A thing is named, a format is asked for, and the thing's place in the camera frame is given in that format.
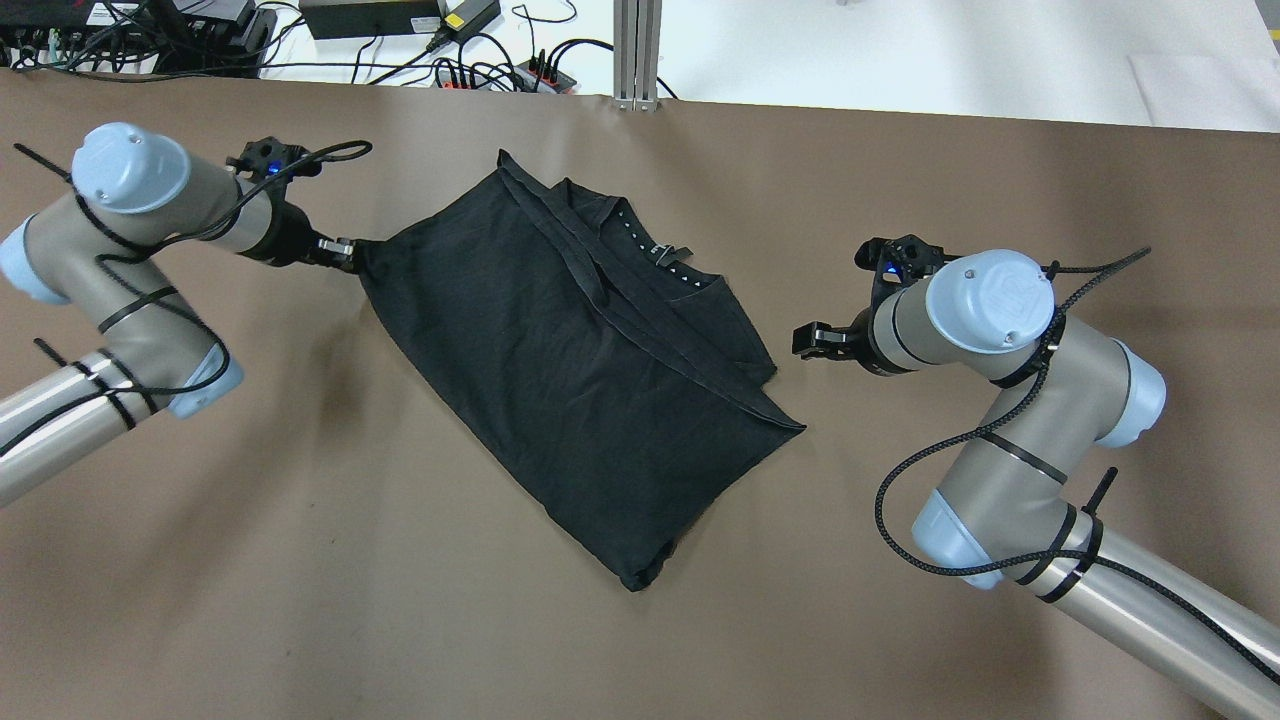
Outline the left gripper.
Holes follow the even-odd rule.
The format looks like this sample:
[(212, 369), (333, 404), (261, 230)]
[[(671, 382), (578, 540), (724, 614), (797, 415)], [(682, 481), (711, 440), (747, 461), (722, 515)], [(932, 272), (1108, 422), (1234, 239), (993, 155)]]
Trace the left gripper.
[(326, 259), (326, 268), (351, 275), (361, 272), (361, 259), (356, 256), (357, 240), (321, 237), (308, 215), (296, 205), (274, 205), (271, 209), (271, 224), (265, 236), (265, 263), (269, 266), (296, 263), (317, 265), (317, 251), (321, 259)]

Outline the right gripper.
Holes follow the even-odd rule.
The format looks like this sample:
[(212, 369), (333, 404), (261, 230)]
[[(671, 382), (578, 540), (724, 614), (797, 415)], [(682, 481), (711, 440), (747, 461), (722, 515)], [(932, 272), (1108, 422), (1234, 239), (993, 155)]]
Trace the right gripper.
[(794, 355), (801, 360), (847, 361), (854, 359), (869, 373), (886, 373), (882, 357), (873, 342), (872, 322), (872, 309), (864, 307), (847, 328), (833, 328), (823, 322), (800, 325), (794, 331)]

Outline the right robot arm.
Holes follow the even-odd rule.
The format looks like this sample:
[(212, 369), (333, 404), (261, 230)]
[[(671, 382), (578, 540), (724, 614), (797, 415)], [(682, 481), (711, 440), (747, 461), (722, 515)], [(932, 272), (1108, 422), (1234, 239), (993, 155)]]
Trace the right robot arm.
[(963, 365), (998, 389), (974, 429), (881, 482), (876, 527), (901, 559), (980, 589), (1010, 580), (1222, 716), (1275, 719), (1277, 628), (1107, 529), (1098, 507), (1115, 470), (1080, 507), (1062, 496), (1092, 448), (1135, 442), (1166, 402), (1153, 366), (1070, 313), (1135, 260), (1087, 268), (1060, 301), (1056, 264), (876, 238), (856, 255), (876, 277), (870, 305), (845, 327), (800, 325), (792, 351), (886, 377)]

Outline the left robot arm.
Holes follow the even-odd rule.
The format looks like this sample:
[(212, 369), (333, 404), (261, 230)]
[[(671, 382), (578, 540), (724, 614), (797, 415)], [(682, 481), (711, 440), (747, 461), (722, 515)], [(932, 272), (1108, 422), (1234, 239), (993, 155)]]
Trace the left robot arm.
[(285, 191), (371, 149), (266, 137), (219, 165), (131, 123), (90, 131), (61, 176), (68, 193), (3, 241), (3, 275), (35, 301), (78, 307), (102, 346), (58, 357), (3, 401), (3, 503), (159, 413), (188, 418), (236, 389), (242, 366), (154, 259), (189, 243), (353, 272), (355, 242), (315, 231)]

